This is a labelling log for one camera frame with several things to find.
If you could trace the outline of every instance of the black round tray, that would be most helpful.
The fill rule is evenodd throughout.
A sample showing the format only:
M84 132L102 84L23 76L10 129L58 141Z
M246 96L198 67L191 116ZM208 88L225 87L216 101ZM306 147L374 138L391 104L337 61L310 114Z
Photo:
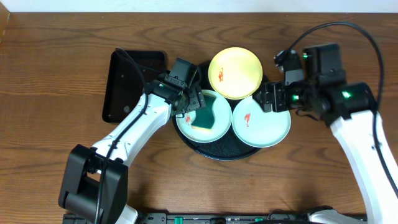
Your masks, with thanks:
M208 68L210 65L209 62L205 62L199 65L201 69L202 78L200 82L200 87L202 90L213 90L208 79ZM240 100L229 100L227 102L231 106L232 112L234 111L236 105L240 102ZM219 140L209 142L209 143L198 143L192 141L185 137L180 129L177 126L177 119L181 118L173 118L174 128L177 131L178 135L182 139L183 142L195 152L209 157L211 159L217 159L222 161L231 161L236 159L243 159L248 156L253 155L258 152L262 148L252 147L242 142L236 135L232 128L232 125L229 127L228 131L225 133L223 137Z

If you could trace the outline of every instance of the black rectangular tray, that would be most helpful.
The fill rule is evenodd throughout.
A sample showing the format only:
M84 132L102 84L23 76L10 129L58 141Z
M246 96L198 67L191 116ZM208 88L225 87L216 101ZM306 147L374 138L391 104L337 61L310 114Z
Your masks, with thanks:
M166 70L166 56L161 51L126 51L134 61L141 65L146 82L155 80L159 72ZM102 119L108 123L120 123L137 105L144 85L138 73L115 52L112 53L109 65L108 82Z

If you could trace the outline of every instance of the wood grain surface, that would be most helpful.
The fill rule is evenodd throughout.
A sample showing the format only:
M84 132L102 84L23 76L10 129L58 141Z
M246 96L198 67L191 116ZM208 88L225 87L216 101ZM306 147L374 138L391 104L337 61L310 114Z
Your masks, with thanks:
M13 13L0 48L0 223L60 223L65 163L76 144L91 146L115 128L101 119L111 53L117 46L163 50L193 63L227 47L245 47L266 75L283 79L272 61L302 32L350 21L376 38L386 63L381 114L398 157L398 15ZM296 49L341 44L350 82L377 90L376 56L348 27L316 31ZM129 170L128 204L172 213L269 213L331 205L365 213L343 150L322 122L292 114L278 145L239 161L194 153L172 123L160 128Z

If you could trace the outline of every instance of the green sponge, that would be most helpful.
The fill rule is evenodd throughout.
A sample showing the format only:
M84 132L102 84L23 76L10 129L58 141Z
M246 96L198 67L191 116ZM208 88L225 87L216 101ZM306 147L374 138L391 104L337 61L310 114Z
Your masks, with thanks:
M197 110L197 117L192 122L191 127L211 129L215 121L213 114L213 104L214 101L216 101L216 97L207 95L203 95L203 97L205 98L206 107Z

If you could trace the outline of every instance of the red fish print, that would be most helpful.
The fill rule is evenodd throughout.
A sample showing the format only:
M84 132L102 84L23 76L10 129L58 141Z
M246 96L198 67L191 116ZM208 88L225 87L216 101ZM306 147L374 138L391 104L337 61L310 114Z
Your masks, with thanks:
M189 116L189 114L185 118L185 122L186 122L186 124L190 124L189 122L191 122L191 117Z
M218 75L218 78L220 79L220 82L222 82L222 81L224 81L223 80L223 71L224 71L224 69L223 68L221 68L221 70L220 70L220 75Z
M246 114L246 116L244 117L244 120L246 121L246 125L249 127L250 113Z

